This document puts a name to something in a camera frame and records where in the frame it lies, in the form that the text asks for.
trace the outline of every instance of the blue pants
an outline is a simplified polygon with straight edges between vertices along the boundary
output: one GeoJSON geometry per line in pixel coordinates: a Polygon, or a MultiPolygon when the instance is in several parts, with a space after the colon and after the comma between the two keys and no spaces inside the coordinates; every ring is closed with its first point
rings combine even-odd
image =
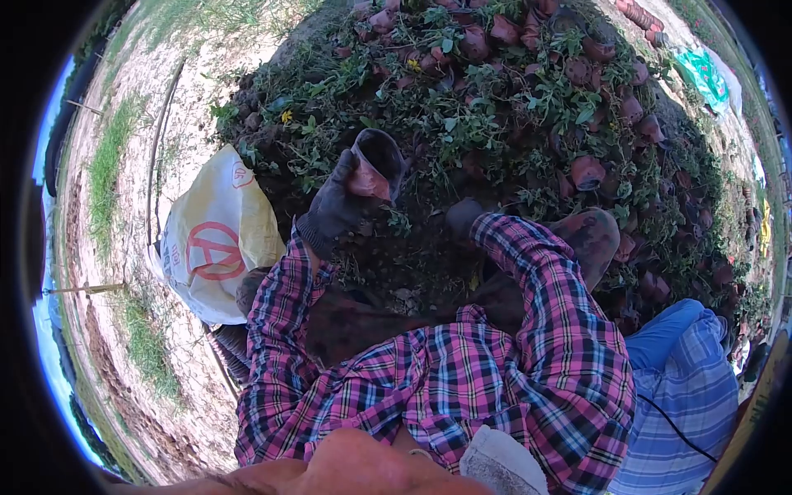
{"type": "Polygon", "coordinates": [[[662,370],[682,332],[704,311],[695,299],[683,299],[665,308],[637,333],[624,338],[634,370],[653,367],[662,370]]]}

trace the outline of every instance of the red logo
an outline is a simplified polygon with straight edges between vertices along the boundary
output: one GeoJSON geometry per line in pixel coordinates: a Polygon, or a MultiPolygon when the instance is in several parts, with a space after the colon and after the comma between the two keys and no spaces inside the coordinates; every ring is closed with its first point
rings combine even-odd
{"type": "Polygon", "coordinates": [[[253,172],[248,170],[242,162],[234,162],[233,172],[231,173],[231,185],[234,189],[245,187],[253,182],[253,172]]]}
{"type": "Polygon", "coordinates": [[[233,279],[245,271],[245,263],[242,261],[242,253],[239,251],[239,236],[220,222],[204,222],[193,227],[187,236],[185,259],[187,260],[187,270],[206,280],[233,279]],[[217,242],[210,238],[227,240],[228,243],[217,242]],[[204,259],[203,262],[200,262],[192,257],[198,265],[192,268],[190,252],[195,249],[201,250],[204,259]],[[219,256],[222,259],[215,261],[212,257],[213,253],[220,253],[219,256]]]}

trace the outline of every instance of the pink plaid shirt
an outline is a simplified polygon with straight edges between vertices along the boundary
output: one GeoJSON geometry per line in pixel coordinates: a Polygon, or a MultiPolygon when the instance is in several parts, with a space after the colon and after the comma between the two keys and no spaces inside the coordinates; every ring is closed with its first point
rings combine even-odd
{"type": "Polygon", "coordinates": [[[484,214],[471,234],[523,290],[516,338],[471,305],[456,323],[404,333],[320,372],[303,342],[310,307],[333,270],[322,263],[312,280],[293,230],[249,315],[253,366],[237,408],[239,463],[309,461],[337,428],[391,444],[403,422],[438,464],[458,473],[466,446],[488,425],[531,451],[552,493],[603,493],[625,455],[634,412],[621,334],[586,291],[571,248],[548,229],[484,214]]]}

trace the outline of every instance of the yellow flower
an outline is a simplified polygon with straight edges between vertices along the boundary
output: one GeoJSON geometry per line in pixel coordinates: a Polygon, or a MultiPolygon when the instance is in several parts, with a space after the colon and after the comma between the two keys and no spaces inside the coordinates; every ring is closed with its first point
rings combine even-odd
{"type": "Polygon", "coordinates": [[[407,67],[413,70],[413,72],[421,72],[421,66],[418,65],[417,60],[407,60],[407,67]]]}

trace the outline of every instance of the plaid shirt sleeve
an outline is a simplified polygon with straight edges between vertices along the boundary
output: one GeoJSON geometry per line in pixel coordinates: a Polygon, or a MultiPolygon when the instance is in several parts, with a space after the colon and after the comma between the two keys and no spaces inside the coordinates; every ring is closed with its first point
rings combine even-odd
{"type": "Polygon", "coordinates": [[[248,356],[252,366],[248,386],[237,405],[239,435],[234,453],[240,464],[251,464],[257,449],[272,444],[278,430],[319,376],[305,353],[309,307],[331,280],[324,261],[311,279],[308,252],[292,227],[286,255],[272,267],[248,315],[248,356]]]}
{"type": "Polygon", "coordinates": [[[516,335],[531,453],[551,491],[602,493],[627,450],[632,370],[621,333],[586,291],[572,249],[517,217],[480,215],[474,240],[523,291],[516,335]]]}

